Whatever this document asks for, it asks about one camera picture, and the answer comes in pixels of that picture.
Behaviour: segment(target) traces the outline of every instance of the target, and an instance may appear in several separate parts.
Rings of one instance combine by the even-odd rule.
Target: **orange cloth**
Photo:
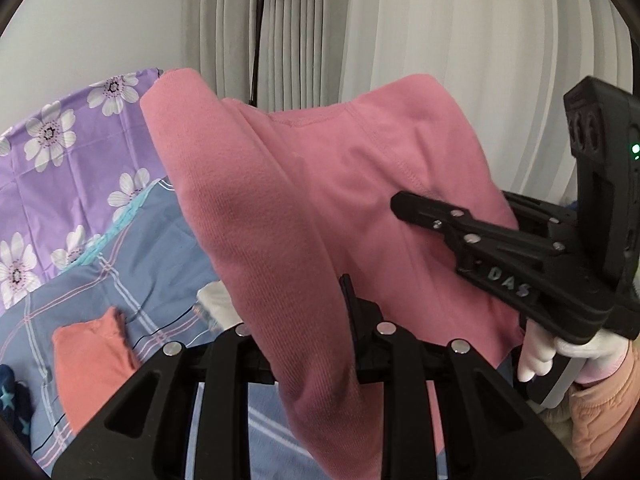
[[[632,343],[611,377],[585,390],[572,389],[572,453],[583,477],[613,445],[639,400],[640,354]]]
[[[78,434],[140,363],[126,344],[124,316],[113,306],[100,319],[60,327],[52,339],[60,403]]]

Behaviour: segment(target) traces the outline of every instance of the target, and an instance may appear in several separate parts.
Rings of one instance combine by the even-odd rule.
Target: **bed sheet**
[[[165,175],[140,109],[158,76],[100,81],[0,134],[0,316]]]
[[[47,473],[74,437],[56,389],[51,337],[57,327],[96,319],[116,306],[126,315],[128,343],[142,362],[168,341],[194,346],[220,333],[195,304],[197,291],[218,277],[170,182],[159,180],[136,201],[142,203],[132,203],[122,218],[134,208],[135,216],[116,222],[106,244],[99,240],[85,253],[91,257],[27,295],[0,322],[0,362],[32,393],[33,457]],[[252,385],[249,404],[252,478],[327,480],[287,427],[276,387]],[[190,467],[193,450],[192,443]]]

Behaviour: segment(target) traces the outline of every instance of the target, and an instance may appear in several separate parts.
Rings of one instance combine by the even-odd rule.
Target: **white flower print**
[[[49,160],[59,167],[65,156],[65,149],[76,142],[76,134],[70,128],[76,122],[74,111],[69,108],[60,114],[60,101],[46,105],[42,109],[42,120],[35,117],[27,120],[27,133],[33,137],[24,145],[27,160],[36,158],[36,171],[47,169]]]
[[[89,92],[86,98],[89,108],[95,108],[102,105],[102,113],[109,117],[113,114],[119,114],[124,108],[124,101],[127,103],[135,103],[140,96],[135,88],[138,84],[138,78],[135,72],[118,75],[92,84],[93,90]]]
[[[127,204],[129,204],[140,191],[145,189],[149,184],[149,179],[149,172],[145,168],[140,168],[133,178],[131,178],[129,173],[120,175],[120,191],[111,193],[107,200],[111,207],[117,207],[113,213],[114,222],[120,218]]]
[[[13,130],[13,128],[9,127],[4,133],[0,134],[0,156],[7,156],[11,151],[11,145],[9,144],[9,139],[7,139],[11,130]]]
[[[40,286],[40,279],[31,272],[37,263],[33,247],[24,246],[20,233],[11,238],[11,246],[4,240],[0,242],[0,294],[5,308]]]
[[[51,261],[59,270],[76,261],[87,247],[93,245],[100,235],[94,235],[85,241],[84,226],[79,225],[75,231],[66,236],[66,249],[56,249],[51,253]]]

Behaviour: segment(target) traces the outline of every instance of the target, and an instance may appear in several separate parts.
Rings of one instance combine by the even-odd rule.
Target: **star print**
[[[14,406],[14,394],[10,394],[7,390],[4,389],[4,386],[2,387],[2,395],[0,396],[0,400],[2,400],[2,409],[6,410],[7,407],[11,408],[12,410],[15,410],[15,406]]]
[[[22,434],[29,436],[29,433],[31,433],[31,423],[24,420],[21,416],[18,417],[18,420],[20,420],[20,424],[22,424]]]

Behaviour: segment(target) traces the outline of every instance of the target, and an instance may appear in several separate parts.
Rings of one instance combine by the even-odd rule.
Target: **white cloth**
[[[207,283],[198,291],[197,298],[200,305],[218,322],[222,330],[242,323],[224,283]]]

